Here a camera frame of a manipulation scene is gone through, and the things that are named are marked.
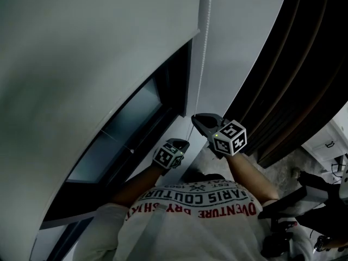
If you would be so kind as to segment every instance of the white t-shirt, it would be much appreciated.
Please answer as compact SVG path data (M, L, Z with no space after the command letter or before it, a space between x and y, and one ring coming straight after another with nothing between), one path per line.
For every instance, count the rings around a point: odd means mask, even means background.
M147 260L267 260L260 252L270 223L257 218L260 203L237 183L213 180L155 187L130 209L100 207L79 239L74 261L127 260L159 204L166 212ZM302 227L289 231L294 253L311 260L313 245Z

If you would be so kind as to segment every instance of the window frame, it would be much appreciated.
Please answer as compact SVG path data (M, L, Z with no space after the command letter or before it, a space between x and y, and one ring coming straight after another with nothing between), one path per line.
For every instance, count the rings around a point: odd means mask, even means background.
M156 82L162 105L131 138L129 143L127 143L127 147L134 148L134 153L123 148L119 156L111 161L112 163L109 164L108 170L98 183L65 182L62 185L40 229L66 224L68 224L68 227L56 243L47 261L62 260L75 244L83 230L88 226L95 210L108 202L108 199L111 198L115 190L129 178L174 120L179 115L185 116L190 76L191 48L192 40L187 42L158 67L126 99L122 106L119 107L115 114L103 126L102 130L111 123L113 118L138 91L153 78ZM98 134L78 159L76 165L97 137ZM90 214L90 217L79 220L83 214Z

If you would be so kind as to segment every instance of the fiducial marker cube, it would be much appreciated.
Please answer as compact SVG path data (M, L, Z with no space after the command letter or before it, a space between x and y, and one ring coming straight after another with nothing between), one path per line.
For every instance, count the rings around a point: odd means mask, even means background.
M171 169L176 168L180 164L180 161L183 159L183 157L183 152L181 152L179 149L176 149L169 143L166 143L158 148L158 150L154 154L153 160L160 166L166 169Z
M212 138L217 152L233 156L246 145L246 129L233 120L214 133Z

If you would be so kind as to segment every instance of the sleeve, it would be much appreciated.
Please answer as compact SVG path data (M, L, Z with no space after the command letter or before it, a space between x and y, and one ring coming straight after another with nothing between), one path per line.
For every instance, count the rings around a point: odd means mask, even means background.
M112 260L127 212L128 208L113 203L99 207L76 244L73 261Z

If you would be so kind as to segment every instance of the white cabinet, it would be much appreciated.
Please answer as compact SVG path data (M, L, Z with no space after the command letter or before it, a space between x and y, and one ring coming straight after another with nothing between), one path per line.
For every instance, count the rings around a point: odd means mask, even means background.
M348 121L345 109L346 106L337 115L342 116L345 114ZM334 158L348 153L347 138L345 138L346 136L341 130L342 127L337 125L336 116L302 145L308 153L329 171L331 170L331 163L335 163Z

